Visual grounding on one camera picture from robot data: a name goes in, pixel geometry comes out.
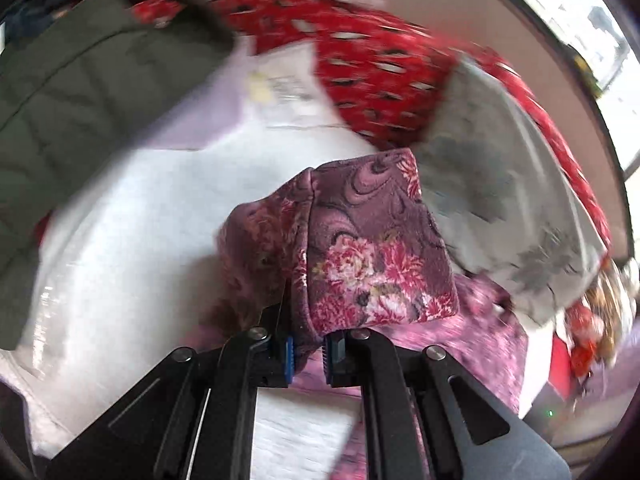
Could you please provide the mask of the window with bars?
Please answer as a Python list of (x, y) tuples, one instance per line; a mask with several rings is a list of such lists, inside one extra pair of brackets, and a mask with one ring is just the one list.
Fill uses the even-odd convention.
[(604, 0), (524, 0), (590, 69), (596, 100), (627, 174), (639, 167), (639, 61)]

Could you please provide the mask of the doll in plastic wrap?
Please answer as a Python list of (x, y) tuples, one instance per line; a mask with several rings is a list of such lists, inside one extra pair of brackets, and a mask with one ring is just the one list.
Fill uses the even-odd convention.
[(608, 259), (582, 295), (564, 313), (570, 340), (570, 367), (586, 379), (598, 363), (613, 367), (638, 314), (639, 263), (619, 268)]

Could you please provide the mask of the white quilted mattress cover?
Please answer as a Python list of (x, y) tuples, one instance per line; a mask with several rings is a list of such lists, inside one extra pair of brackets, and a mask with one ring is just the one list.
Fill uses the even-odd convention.
[(1, 356), (36, 454), (58, 454), (190, 344), (219, 295), (215, 235), (236, 205), (372, 152), (342, 127), (270, 128), (247, 116), (201, 150), (137, 148), (88, 184), (47, 227), (29, 322)]

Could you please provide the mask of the white paper sheets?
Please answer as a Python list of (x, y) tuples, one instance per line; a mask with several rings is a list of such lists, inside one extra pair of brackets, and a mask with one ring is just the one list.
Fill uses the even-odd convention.
[(294, 41), (267, 53), (242, 36), (230, 58), (149, 126), (142, 148), (197, 151), (234, 130), (247, 114), (268, 128), (343, 127), (316, 74), (313, 41)]

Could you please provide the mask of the dark green padded jacket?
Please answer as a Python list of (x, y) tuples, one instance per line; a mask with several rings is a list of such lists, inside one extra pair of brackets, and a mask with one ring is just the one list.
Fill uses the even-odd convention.
[(1, 345), (29, 318), (38, 226), (231, 54), (206, 0), (84, 0), (1, 58)]

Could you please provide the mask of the grey flower pillow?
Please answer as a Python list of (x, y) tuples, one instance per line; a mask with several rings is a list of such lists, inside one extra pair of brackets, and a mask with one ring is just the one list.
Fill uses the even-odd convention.
[(533, 119), (470, 58), (413, 144), (422, 196), (459, 269), (484, 274), (538, 324), (586, 291), (606, 248)]

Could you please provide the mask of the purple floral shirt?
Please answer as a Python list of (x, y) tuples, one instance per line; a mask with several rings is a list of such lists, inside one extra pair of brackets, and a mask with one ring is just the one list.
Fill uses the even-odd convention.
[(222, 293), (203, 318), (201, 346), (288, 300), (306, 390), (320, 385), (324, 336), (374, 327), (404, 348), (439, 344), (508, 408), (520, 406), (527, 336), (511, 297), (483, 274), (454, 270), (406, 148), (303, 170), (236, 206), (216, 245)]

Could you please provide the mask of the red patterned quilt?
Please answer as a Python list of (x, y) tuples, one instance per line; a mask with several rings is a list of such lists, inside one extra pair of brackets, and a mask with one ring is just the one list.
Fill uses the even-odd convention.
[(611, 230), (591, 185), (558, 127), (521, 76), (497, 52), (464, 44), (377, 10), (338, 0), (207, 0), (259, 53), (311, 40), (316, 75), (341, 118), (378, 148), (405, 146), (433, 114), (462, 54), (500, 81), (533, 118), (585, 206), (601, 240)]

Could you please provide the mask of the red cushion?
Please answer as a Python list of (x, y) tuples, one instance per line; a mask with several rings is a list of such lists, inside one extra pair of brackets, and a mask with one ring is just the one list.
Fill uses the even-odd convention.
[(575, 377), (570, 352), (567, 344), (554, 334), (552, 337), (551, 359), (548, 375), (548, 385), (563, 400), (567, 400), (574, 390)]

